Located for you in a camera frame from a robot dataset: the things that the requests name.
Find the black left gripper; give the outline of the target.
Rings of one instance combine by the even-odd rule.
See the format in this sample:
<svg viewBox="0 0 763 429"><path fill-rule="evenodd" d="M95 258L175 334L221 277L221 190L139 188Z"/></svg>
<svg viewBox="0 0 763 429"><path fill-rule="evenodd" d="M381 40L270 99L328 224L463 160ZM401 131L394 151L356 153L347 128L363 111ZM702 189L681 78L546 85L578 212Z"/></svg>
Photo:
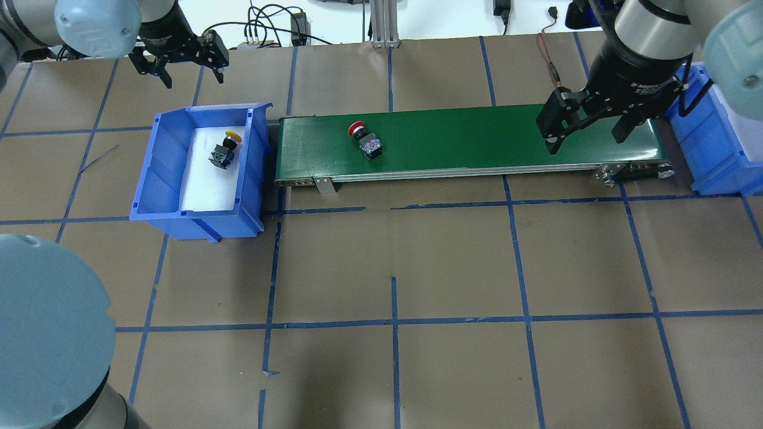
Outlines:
<svg viewBox="0 0 763 429"><path fill-rule="evenodd" d="M130 52L137 73L159 78L166 89L172 89L167 63L194 62L213 71L218 83L224 83L224 68L229 66L229 51L215 30L205 30L199 37L191 30L182 9L169 9L163 17L144 21L138 32L143 47ZM149 52L153 61L144 55Z"/></svg>

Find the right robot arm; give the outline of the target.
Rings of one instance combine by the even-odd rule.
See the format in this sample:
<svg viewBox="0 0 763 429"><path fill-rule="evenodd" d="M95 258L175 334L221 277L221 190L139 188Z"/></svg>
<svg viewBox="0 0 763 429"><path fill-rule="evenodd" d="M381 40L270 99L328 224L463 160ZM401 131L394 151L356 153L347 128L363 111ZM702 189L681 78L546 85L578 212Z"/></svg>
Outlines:
<svg viewBox="0 0 763 429"><path fill-rule="evenodd" d="M587 84L574 92L558 83L536 119L546 150L600 119L615 117L616 142L624 143L646 120L665 114L675 100L688 115L687 70L697 47L711 84L728 106L761 120L760 1L574 1L569 17L591 12L605 40Z"/></svg>

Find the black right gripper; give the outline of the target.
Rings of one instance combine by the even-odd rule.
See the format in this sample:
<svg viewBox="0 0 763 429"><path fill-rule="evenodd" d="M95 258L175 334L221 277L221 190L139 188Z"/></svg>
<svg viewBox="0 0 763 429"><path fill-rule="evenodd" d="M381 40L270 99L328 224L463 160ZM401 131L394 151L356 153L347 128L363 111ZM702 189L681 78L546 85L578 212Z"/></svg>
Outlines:
<svg viewBox="0 0 763 429"><path fill-rule="evenodd" d="M613 32L605 33L600 53L590 68L584 91L556 87L536 118L550 155L565 139L602 117L619 116L612 128L618 144L647 119L657 119L678 98L673 84L686 57L653 59L630 49Z"/></svg>

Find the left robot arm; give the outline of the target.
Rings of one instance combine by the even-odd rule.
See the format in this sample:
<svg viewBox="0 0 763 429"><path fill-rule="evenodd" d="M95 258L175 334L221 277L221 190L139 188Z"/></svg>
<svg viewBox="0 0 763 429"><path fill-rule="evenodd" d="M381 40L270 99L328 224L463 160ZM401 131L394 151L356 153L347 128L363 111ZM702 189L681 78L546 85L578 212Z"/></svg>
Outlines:
<svg viewBox="0 0 763 429"><path fill-rule="evenodd" d="M155 111L187 105L194 65L174 90L128 60L19 65L2 93L2 233L71 246L103 278L116 318L115 388L158 428L234 427L227 335L187 329L222 309L232 241L177 241L130 211Z"/></svg>

